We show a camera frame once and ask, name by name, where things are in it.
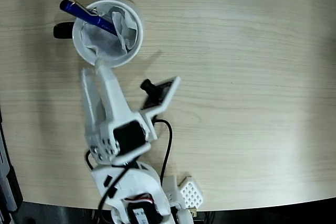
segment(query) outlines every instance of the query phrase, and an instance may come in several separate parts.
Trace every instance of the white cup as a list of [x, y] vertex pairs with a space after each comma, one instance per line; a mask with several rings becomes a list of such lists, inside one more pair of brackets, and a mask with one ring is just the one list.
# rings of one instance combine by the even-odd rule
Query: white cup
[[[143, 40], [144, 22], [139, 9], [132, 2], [128, 0], [99, 0], [88, 5], [87, 8], [94, 8], [94, 7], [99, 8], [99, 6], [106, 4], [124, 8], [133, 16], [136, 24], [138, 25], [138, 36], [135, 45], [126, 55], [120, 57], [104, 58], [109, 67], [116, 68], [129, 62], [138, 53]], [[92, 49], [87, 48], [86, 46], [83, 45], [81, 36], [81, 30], [83, 28], [83, 25], [84, 21], [79, 18], [76, 18], [75, 23], [73, 25], [74, 27], [72, 29], [72, 41], [78, 54], [86, 62], [94, 66], [95, 61], [97, 59], [97, 55]]]

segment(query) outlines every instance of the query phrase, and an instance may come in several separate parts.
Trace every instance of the robotic arm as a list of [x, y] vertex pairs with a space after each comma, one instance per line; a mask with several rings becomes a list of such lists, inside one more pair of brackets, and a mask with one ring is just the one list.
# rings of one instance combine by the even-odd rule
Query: robotic arm
[[112, 207], [114, 223], [192, 224], [176, 177], [165, 177], [161, 185], [151, 166], [135, 161], [158, 138], [152, 119], [166, 110], [180, 78], [156, 85], [145, 80], [141, 88], [148, 97], [139, 111], [131, 111], [118, 80], [104, 60], [98, 59], [95, 68], [102, 84], [102, 97], [91, 71], [83, 69], [81, 73], [85, 138], [98, 164], [91, 174], [99, 193], [106, 194], [104, 200]]

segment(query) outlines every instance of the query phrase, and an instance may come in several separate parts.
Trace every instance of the wire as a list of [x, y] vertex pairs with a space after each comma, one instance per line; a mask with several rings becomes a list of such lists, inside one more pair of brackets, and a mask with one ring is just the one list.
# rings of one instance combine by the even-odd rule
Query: wire
[[110, 194], [110, 192], [112, 191], [112, 189], [114, 189], [115, 185], [119, 182], [119, 180], [121, 180], [121, 178], [125, 175], [125, 173], [136, 163], [137, 159], [139, 157], [136, 157], [135, 159], [133, 159], [131, 162], [129, 162], [127, 165], [125, 165], [124, 170], [119, 174], [119, 176], [113, 181], [112, 185], [109, 187], [109, 189], [106, 190], [105, 194], [103, 195], [103, 197], [101, 197], [99, 205], [98, 205], [98, 213], [99, 216], [101, 217], [101, 219], [103, 221], [105, 221], [106, 223], [112, 223], [109, 221], [106, 221], [103, 217], [103, 213], [102, 213], [102, 209], [104, 206], [104, 203], [107, 199], [107, 196]]
[[91, 152], [90, 150], [88, 150], [86, 153], [85, 153], [85, 161], [86, 163], [88, 164], [90, 170], [93, 170], [93, 166], [91, 165], [90, 161], [89, 161], [89, 156], [90, 156]]
[[165, 119], [156, 119], [154, 124], [155, 123], [164, 123], [164, 124], [167, 125], [168, 130], [169, 130], [169, 140], [168, 140], [167, 151], [166, 151], [166, 155], [164, 157], [164, 161], [163, 161], [162, 168], [161, 168], [161, 174], [160, 174], [160, 182], [161, 182], [161, 185], [162, 185], [164, 171], [166, 170], [168, 157], [169, 157], [169, 152], [170, 152], [170, 149], [172, 147], [172, 142], [173, 142], [173, 129], [172, 129], [170, 123]]
[[[167, 125], [168, 127], [168, 130], [169, 130], [169, 140], [168, 140], [168, 146], [167, 146], [167, 151], [166, 151], [166, 155], [164, 157], [164, 161], [163, 161], [163, 164], [162, 164], [162, 169], [161, 169], [161, 174], [160, 174], [160, 182], [162, 184], [162, 181], [163, 181], [163, 176], [164, 176], [164, 171], [166, 169], [166, 166], [167, 166], [167, 162], [168, 162], [168, 158], [169, 158], [169, 153], [170, 153], [170, 149], [172, 147], [172, 141], [173, 141], [173, 129], [170, 125], [170, 123], [165, 120], [165, 119], [156, 119], [154, 121], [154, 124], [155, 123], [164, 123]], [[90, 164], [89, 162], [89, 155], [90, 155], [90, 151], [88, 151], [86, 153], [86, 162], [88, 164], [88, 166], [90, 167], [90, 169], [92, 170], [93, 167], [92, 165]], [[110, 222], [110, 221], [107, 221], [105, 220], [105, 218], [103, 217], [102, 215], [102, 209], [103, 209], [103, 206], [104, 206], [104, 203], [107, 199], [107, 196], [110, 194], [111, 190], [115, 187], [115, 185], [119, 182], [119, 180], [126, 174], [126, 172], [136, 163], [137, 159], [139, 157], [136, 157], [135, 159], [133, 159], [131, 162], [129, 162], [125, 167], [124, 167], [124, 170], [121, 172], [121, 174], [114, 180], [114, 182], [112, 183], [112, 185], [109, 187], [109, 189], [107, 189], [107, 191], [105, 192], [105, 194], [103, 195], [103, 197], [100, 199], [100, 202], [99, 202], [99, 205], [98, 205], [98, 214], [100, 216], [100, 218], [105, 222], [105, 223], [108, 223], [108, 224], [111, 224], [113, 222]]]

